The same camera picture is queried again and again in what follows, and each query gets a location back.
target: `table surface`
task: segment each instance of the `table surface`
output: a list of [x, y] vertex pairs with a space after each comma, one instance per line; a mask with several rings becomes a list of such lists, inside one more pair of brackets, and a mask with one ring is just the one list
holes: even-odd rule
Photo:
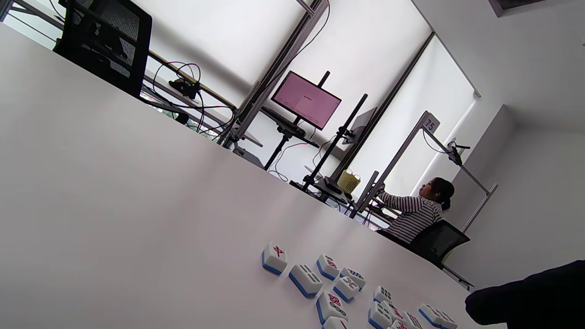
[[0, 49], [3, 327], [319, 329], [261, 267], [269, 241], [288, 269], [327, 253], [364, 275], [352, 328], [377, 285], [479, 327], [427, 261], [2, 24]]

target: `pink screen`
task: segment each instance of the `pink screen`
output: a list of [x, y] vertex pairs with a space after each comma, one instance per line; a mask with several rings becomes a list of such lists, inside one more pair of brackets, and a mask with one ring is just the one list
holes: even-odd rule
[[290, 111], [307, 119], [310, 123], [323, 129], [339, 103], [340, 99], [328, 94], [323, 89], [311, 84], [300, 76], [291, 72], [273, 100]]

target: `striped shirt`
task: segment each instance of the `striped shirt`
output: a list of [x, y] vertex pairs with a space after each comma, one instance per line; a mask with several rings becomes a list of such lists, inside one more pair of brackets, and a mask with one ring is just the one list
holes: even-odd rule
[[441, 205], [423, 197], [397, 197], [381, 191], [378, 198], [388, 208], [402, 211], [385, 231], [407, 243], [423, 229], [444, 219]]

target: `black office chair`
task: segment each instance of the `black office chair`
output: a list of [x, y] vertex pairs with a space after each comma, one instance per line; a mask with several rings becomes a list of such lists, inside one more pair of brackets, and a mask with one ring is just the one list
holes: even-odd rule
[[60, 0], [67, 8], [53, 51], [140, 97], [152, 17], [128, 0]]
[[438, 221], [420, 232], [408, 245], [413, 253], [443, 269], [443, 259], [470, 239], [447, 221]]

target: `hair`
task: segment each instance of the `hair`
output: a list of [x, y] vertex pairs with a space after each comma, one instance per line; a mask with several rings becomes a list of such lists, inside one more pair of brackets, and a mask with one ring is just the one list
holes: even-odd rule
[[450, 181], [444, 180], [440, 177], [433, 179], [431, 192], [439, 193], [439, 199], [437, 202], [441, 205], [443, 211], [451, 207], [451, 197], [455, 194], [455, 187]]

